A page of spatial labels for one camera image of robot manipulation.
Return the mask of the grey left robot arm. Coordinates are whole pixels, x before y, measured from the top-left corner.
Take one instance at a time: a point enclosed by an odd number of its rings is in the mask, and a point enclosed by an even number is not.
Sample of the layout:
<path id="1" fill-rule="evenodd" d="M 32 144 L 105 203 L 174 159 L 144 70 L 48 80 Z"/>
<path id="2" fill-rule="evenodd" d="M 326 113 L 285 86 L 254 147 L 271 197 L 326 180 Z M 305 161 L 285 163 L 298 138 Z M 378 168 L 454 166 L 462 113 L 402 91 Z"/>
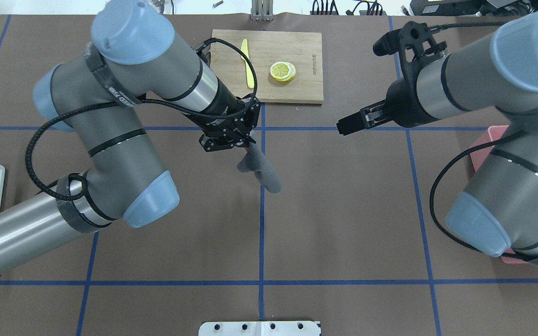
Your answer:
<path id="1" fill-rule="evenodd" d="M 52 68 L 34 87 L 47 119 L 28 143 L 28 175 L 40 192 L 0 213 L 0 275 L 119 218 L 143 227 L 171 212 L 177 188 L 137 116 L 155 93 L 159 105 L 181 112 L 203 130 L 207 152 L 243 147 L 242 172 L 261 175 L 256 144 L 260 106 L 254 94 L 233 96 L 202 59 L 212 40 L 192 49 L 171 22 L 145 0 L 112 0 L 96 15 L 91 41 Z M 94 164 L 51 185 L 32 168 L 44 130 L 75 131 Z"/>

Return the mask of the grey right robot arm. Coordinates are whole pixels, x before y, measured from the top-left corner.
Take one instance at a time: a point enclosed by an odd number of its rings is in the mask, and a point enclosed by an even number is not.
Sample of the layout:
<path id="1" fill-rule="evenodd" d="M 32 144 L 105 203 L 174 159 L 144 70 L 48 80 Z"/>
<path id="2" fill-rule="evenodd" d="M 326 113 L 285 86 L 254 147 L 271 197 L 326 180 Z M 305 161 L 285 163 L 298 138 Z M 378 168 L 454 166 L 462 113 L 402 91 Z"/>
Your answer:
<path id="1" fill-rule="evenodd" d="M 453 53 L 435 34 L 451 25 L 409 21 L 374 43 L 377 56 L 398 54 L 402 76 L 380 102 L 340 119 L 349 135 L 395 122 L 412 128 L 494 107 L 509 126 L 499 140 L 454 157 L 432 184 L 431 217 L 462 246 L 538 266 L 538 11 L 497 24 L 495 32 Z M 440 224 L 435 193 L 460 159 L 491 151 Z"/>

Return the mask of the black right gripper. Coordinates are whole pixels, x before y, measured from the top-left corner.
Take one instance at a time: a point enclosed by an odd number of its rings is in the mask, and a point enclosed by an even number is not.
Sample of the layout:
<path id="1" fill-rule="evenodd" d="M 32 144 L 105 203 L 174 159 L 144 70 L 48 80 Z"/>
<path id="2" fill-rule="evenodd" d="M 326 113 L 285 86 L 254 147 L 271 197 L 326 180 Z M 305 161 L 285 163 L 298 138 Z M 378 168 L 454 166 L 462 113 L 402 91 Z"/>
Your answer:
<path id="1" fill-rule="evenodd" d="M 336 126 L 339 134 L 346 136 L 390 121 L 401 124 L 406 119 L 407 117 L 404 117 L 402 113 L 401 105 L 392 99 L 385 99 L 339 119 Z"/>

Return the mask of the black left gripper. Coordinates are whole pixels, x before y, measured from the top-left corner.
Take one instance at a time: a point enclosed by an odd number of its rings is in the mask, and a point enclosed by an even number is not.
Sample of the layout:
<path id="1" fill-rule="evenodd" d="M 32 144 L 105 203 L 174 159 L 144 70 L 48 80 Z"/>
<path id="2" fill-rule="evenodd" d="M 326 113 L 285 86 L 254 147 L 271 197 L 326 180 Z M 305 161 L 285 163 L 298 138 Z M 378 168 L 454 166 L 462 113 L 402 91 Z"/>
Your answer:
<path id="1" fill-rule="evenodd" d="M 260 117 L 261 103 L 254 96 L 246 96 L 238 102 L 238 106 L 244 107 L 245 104 L 250 106 L 239 116 L 227 119 L 203 119 L 203 123 L 199 125 L 203 136 L 199 142 L 205 151 L 250 147 L 251 144 L 257 143 L 253 138 L 253 132 Z"/>

